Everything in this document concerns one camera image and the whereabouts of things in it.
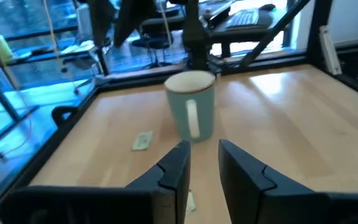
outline glass window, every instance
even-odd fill
[[[48,0],[54,28],[77,24],[72,0]],[[0,0],[0,35],[19,35],[48,29],[41,0]]]

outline keyboard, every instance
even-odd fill
[[[244,28],[259,27],[258,20],[258,9],[239,11],[226,22],[226,30],[238,30]]]

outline computer mouse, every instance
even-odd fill
[[[271,12],[271,11],[273,11],[275,8],[276,8],[276,5],[274,5],[274,4],[266,4],[266,5],[262,6],[262,7],[260,7],[259,10]]]

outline wooden tabletop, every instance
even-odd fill
[[[358,192],[357,92],[309,65],[223,77],[217,91],[214,135],[191,149],[186,223],[230,223],[219,139],[313,190]],[[131,151],[144,131],[150,148]],[[162,85],[102,93],[32,185],[125,186],[179,140]]]

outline mug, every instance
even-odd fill
[[[206,71],[181,72],[164,85],[180,137],[193,142],[210,138],[214,128],[215,76]]]

